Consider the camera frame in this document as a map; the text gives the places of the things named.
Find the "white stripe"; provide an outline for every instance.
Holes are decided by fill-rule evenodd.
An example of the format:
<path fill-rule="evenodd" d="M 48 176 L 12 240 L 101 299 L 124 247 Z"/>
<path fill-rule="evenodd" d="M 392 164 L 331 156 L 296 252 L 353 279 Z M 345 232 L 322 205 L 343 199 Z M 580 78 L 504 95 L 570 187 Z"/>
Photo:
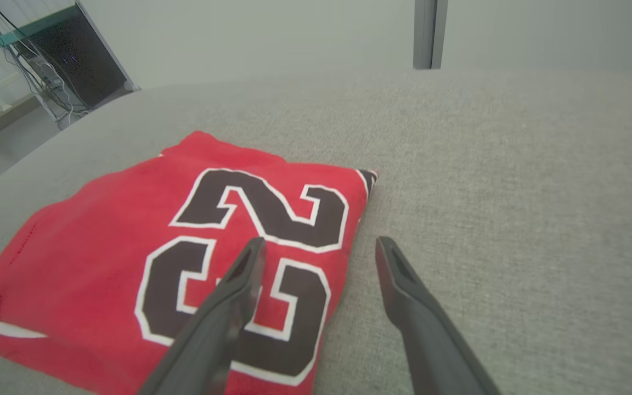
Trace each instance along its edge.
<path fill-rule="evenodd" d="M 24 329 L 16 325 L 0 322 L 0 335 L 8 337 L 20 337 L 22 339 L 38 339 L 41 337 L 48 337 L 42 333 L 33 332 L 32 330 Z"/>

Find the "red jersey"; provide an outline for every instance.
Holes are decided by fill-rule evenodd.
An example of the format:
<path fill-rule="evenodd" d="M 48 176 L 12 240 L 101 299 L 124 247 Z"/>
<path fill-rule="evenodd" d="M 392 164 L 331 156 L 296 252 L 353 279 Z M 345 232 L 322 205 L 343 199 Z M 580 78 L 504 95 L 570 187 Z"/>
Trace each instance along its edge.
<path fill-rule="evenodd" d="M 376 173 L 195 132 L 33 215 L 0 255 L 0 355 L 135 393 L 244 245 L 268 242 L 226 393 L 309 395 Z"/>

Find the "gray fabric surface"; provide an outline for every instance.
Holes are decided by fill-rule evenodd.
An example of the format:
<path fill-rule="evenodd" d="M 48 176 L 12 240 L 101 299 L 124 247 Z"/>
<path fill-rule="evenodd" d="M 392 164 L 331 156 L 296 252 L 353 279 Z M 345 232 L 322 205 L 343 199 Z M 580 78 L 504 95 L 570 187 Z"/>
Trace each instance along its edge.
<path fill-rule="evenodd" d="M 632 393 L 632 76 L 406 72 L 133 93 L 0 177 L 24 220 L 193 130 L 381 172 L 314 393 L 410 393 L 374 238 L 397 240 L 504 393 Z M 0 358 L 0 394 L 82 393 Z"/>

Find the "gray floor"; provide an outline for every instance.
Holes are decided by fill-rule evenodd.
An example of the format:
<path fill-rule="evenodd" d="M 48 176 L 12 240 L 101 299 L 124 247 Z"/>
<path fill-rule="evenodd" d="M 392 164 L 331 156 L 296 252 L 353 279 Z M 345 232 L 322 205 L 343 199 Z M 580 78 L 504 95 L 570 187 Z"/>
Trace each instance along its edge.
<path fill-rule="evenodd" d="M 43 107 L 3 128 L 0 131 L 0 175 L 59 132 Z"/>

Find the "red fabric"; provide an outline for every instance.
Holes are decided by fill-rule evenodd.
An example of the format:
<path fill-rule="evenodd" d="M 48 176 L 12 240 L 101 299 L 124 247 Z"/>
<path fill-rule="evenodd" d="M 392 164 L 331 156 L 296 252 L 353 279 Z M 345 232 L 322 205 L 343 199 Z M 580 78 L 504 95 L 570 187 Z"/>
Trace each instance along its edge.
<path fill-rule="evenodd" d="M 195 132 L 161 157 L 93 180 L 23 225 L 0 255 L 0 321 L 45 337 L 0 335 L 0 355 L 92 392 L 137 392 L 167 350 L 167 345 L 143 338 L 134 313 L 148 256 L 181 235 L 216 240 L 206 280 L 187 282 L 185 304 L 196 306 L 216 287 L 216 279 L 244 245 L 258 235 L 235 191 L 226 200 L 236 208 L 225 229 L 168 225 L 207 168 L 242 170 L 264 178 L 300 217 L 308 218 L 314 205 L 300 198 L 306 184 L 333 188 L 347 200 L 339 250 L 316 253 L 268 243 L 255 317 L 261 325 L 283 327 L 288 303 L 270 298 L 269 293 L 279 260 L 288 258 L 323 270 L 331 292 L 327 322 L 341 297 L 348 256 L 366 205 L 367 184 L 361 173 L 291 164 Z M 232 370 L 226 393 L 307 395 L 316 365 L 296 386 Z"/>

